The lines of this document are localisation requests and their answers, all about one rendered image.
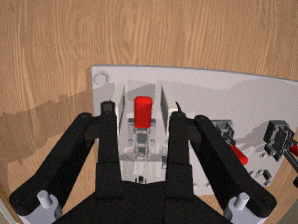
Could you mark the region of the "grey rectangular block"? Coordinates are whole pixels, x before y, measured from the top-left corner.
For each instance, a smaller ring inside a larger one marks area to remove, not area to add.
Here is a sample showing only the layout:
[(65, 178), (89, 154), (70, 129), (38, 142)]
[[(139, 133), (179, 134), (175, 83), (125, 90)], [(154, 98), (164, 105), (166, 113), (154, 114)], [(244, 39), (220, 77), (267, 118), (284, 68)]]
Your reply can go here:
[[(120, 154), (121, 177), (122, 180), (135, 182), (137, 178), (136, 156), (133, 160), (132, 155)], [(150, 160), (146, 161), (146, 180), (147, 183), (160, 181), (162, 168), (162, 156), (151, 155)], [(139, 176), (143, 176), (144, 160), (139, 160)]]

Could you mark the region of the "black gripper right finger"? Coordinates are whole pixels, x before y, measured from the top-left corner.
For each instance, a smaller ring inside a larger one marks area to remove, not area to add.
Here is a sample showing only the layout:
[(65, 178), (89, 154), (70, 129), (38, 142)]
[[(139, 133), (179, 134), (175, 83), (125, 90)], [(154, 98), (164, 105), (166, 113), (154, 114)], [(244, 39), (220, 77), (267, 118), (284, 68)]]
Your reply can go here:
[(160, 107), (169, 136), (162, 224), (196, 223), (188, 140), (223, 216), (233, 224), (263, 224), (276, 207), (276, 198), (250, 176), (210, 119), (196, 115), (186, 120), (169, 84), (162, 84)]

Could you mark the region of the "grey metal fixture plate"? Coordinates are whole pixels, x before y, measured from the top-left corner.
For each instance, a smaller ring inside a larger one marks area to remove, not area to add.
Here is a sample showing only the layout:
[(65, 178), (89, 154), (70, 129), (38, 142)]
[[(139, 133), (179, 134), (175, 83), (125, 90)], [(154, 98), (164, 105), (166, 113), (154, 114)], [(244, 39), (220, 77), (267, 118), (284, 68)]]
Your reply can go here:
[[(105, 71), (109, 81), (99, 85), (95, 74)], [(248, 158), (244, 165), (261, 186), (266, 182), (260, 169), (268, 170), (271, 182), (283, 159), (269, 156), (263, 140), (270, 120), (284, 120), (295, 133), (298, 127), (298, 81), (274, 76), (179, 66), (94, 64), (91, 67), (94, 117), (101, 115), (100, 104), (112, 99), (118, 83), (125, 83), (125, 109), (118, 138), (120, 154), (132, 155), (128, 147), (128, 119), (134, 118), (134, 99), (152, 99), (152, 116), (156, 119), (155, 147), (151, 155), (167, 157), (166, 136), (160, 108), (161, 85), (169, 84), (176, 102), (186, 117), (205, 115), (210, 120), (231, 120), (236, 147)], [(262, 154), (268, 155), (263, 159)]]

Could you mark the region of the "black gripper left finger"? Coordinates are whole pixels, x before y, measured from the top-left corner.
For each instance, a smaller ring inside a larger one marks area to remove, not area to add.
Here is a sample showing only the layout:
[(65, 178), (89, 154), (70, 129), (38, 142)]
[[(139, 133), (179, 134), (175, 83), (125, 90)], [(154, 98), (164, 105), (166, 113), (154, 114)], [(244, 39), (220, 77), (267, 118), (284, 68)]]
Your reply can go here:
[(62, 209), (98, 138), (95, 224), (127, 224), (117, 138), (124, 107), (125, 83), (118, 83), (112, 100), (100, 104), (100, 116), (84, 112), (75, 118), (36, 173), (9, 197), (24, 224), (52, 224), (63, 215)]

